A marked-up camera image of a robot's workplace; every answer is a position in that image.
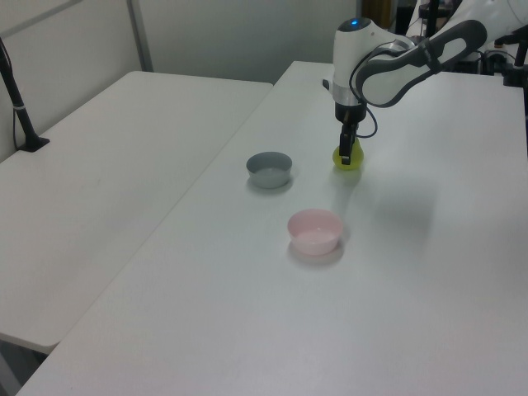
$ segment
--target yellow ball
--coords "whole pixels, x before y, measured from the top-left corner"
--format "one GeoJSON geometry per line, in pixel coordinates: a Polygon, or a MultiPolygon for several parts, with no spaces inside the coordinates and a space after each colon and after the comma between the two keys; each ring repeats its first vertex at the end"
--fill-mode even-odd
{"type": "Polygon", "coordinates": [[[339,148],[337,147],[335,150],[333,150],[333,163],[336,165],[338,169],[342,169],[343,171],[352,171],[354,169],[358,169],[361,164],[363,163],[363,149],[360,145],[360,140],[356,139],[354,144],[352,145],[352,157],[350,161],[350,165],[343,165],[341,163],[341,156],[339,155],[339,148]]]}

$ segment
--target floor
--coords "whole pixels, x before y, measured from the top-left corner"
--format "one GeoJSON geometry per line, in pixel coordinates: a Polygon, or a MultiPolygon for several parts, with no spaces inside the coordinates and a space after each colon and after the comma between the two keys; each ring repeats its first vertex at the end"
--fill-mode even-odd
{"type": "Polygon", "coordinates": [[[0,396],[15,396],[46,355],[0,341],[0,396]]]}

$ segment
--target white wall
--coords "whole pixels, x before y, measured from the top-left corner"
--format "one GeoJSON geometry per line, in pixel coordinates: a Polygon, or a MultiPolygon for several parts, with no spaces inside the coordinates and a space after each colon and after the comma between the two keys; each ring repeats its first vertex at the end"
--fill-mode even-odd
{"type": "Polygon", "coordinates": [[[138,0],[153,69],[275,83],[294,60],[332,62],[356,0],[138,0]]]}
{"type": "MultiPolygon", "coordinates": [[[[126,0],[82,0],[4,44],[37,134],[140,70],[126,0]]],[[[12,104],[0,79],[0,161],[13,152],[12,104]]]]}

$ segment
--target table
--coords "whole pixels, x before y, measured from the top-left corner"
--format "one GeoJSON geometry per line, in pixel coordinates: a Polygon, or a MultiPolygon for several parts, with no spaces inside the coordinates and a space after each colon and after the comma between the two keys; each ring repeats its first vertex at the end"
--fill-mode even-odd
{"type": "Polygon", "coordinates": [[[0,164],[0,339],[50,353],[270,89],[130,73],[0,164]]]}
{"type": "Polygon", "coordinates": [[[527,394],[522,90],[436,75],[339,172],[331,75],[292,64],[20,396],[527,394]],[[247,183],[267,150],[278,191],[247,183]],[[326,257],[289,245],[309,207],[345,223],[326,257]]]}

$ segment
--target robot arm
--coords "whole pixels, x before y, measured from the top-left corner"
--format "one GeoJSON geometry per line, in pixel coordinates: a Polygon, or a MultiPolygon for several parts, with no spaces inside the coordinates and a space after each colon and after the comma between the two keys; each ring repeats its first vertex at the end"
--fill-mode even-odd
{"type": "Polygon", "coordinates": [[[443,28],[419,45],[365,18],[343,22],[334,40],[332,82],[336,117],[343,123],[342,163],[350,163],[367,103],[393,106],[414,85],[526,24],[526,0],[464,0],[443,28]]]}

